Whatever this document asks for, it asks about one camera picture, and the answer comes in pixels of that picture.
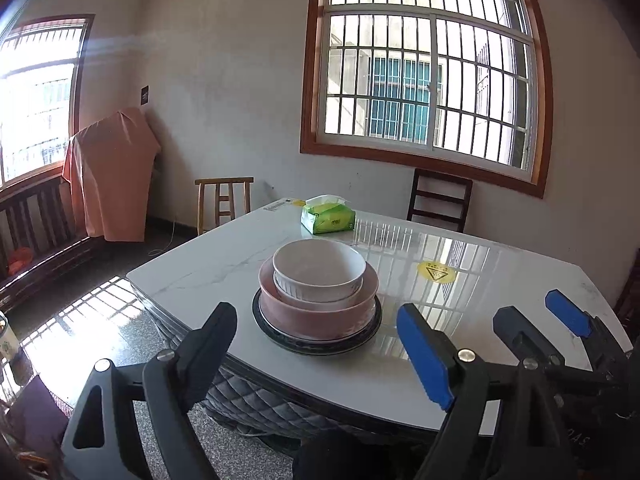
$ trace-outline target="window frame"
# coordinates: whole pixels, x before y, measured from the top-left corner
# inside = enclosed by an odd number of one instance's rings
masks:
[[[433,155],[422,155],[415,149],[408,150],[398,145],[397,140],[389,140],[389,150],[370,146],[357,145],[352,136],[340,136],[335,134],[322,134],[318,129],[319,118],[322,117],[322,104],[319,102],[322,88],[322,56],[326,54],[322,50],[323,37],[328,26],[324,16],[324,0],[309,0],[307,26],[305,64],[303,71],[303,95],[302,95],[302,124],[300,134],[300,153],[315,155],[345,156],[362,158],[366,160],[378,160],[401,164],[412,168],[441,171],[455,174],[465,178],[482,180],[497,186],[506,187],[535,197],[542,198],[545,192],[546,176],[551,152],[551,137],[553,125],[553,90],[550,65],[550,54],[546,40],[546,32],[542,20],[542,12],[538,0],[524,0],[528,13],[527,25],[530,27],[533,38],[532,53],[534,56],[533,67],[535,77],[532,78],[536,86],[537,103],[532,111],[535,120],[536,143],[529,154],[530,180],[510,174],[498,173],[492,170],[491,164],[484,164],[484,159],[478,158],[477,165],[469,165],[456,160],[456,152],[451,152],[449,159],[436,158]],[[329,144],[322,136],[336,137]]]
[[[84,25],[82,26],[82,35],[80,37],[80,51],[78,56],[76,57],[76,62],[74,63],[74,72],[71,79],[71,88],[69,92],[69,132],[68,136],[72,137],[79,130],[80,123],[80,91],[81,91],[81,83],[82,83],[82,72],[84,70],[84,60],[86,58],[86,49],[89,40],[89,36],[91,33],[92,26],[94,24],[95,14],[57,14],[55,16],[44,16],[42,18],[35,18],[33,20],[27,20],[24,22],[18,22],[14,25],[7,35],[7,37],[11,34],[14,34],[19,31],[19,29],[23,27],[27,27],[30,25],[36,25],[38,23],[47,23],[47,22],[55,22],[58,20],[84,20]],[[2,147],[0,145],[0,156],[2,155]],[[64,165],[63,161],[52,162],[51,164],[46,164],[36,170],[28,171],[22,175],[19,175],[15,178],[5,181],[4,180],[4,166],[1,164],[0,160],[0,200],[4,199],[17,192],[18,190],[23,190],[25,188],[36,186],[40,182],[44,180],[49,180],[51,178],[55,178],[57,176],[62,175],[62,167]]]

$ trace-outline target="stacked dishes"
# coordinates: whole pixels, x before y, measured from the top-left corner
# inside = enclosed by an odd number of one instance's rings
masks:
[[[376,271],[341,242],[310,238],[286,244],[262,264],[258,280],[258,325],[294,351],[347,351],[380,325]]]

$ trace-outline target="blue gripper pad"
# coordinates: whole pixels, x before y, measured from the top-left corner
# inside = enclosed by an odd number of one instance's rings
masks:
[[[589,337],[589,317],[559,290],[550,290],[545,297],[546,307],[578,337]]]
[[[420,317],[418,322],[426,323]],[[416,325],[407,308],[403,305],[398,310],[396,327],[400,341],[409,354],[411,364],[420,378],[420,382],[427,392],[427,396],[447,411],[453,404],[453,394],[449,388],[449,374],[447,367],[438,358],[429,345],[427,339]]]

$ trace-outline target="tissue box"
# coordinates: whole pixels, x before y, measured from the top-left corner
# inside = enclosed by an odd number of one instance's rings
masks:
[[[356,223],[356,212],[345,206],[345,202],[345,199],[333,195],[307,200],[300,222],[313,235],[351,231]]]

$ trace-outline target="window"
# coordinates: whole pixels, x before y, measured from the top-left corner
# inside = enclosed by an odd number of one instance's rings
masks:
[[[301,152],[542,196],[552,102],[535,0],[310,2]]]
[[[65,157],[78,129],[84,42],[92,16],[15,27],[0,46],[1,183]]]

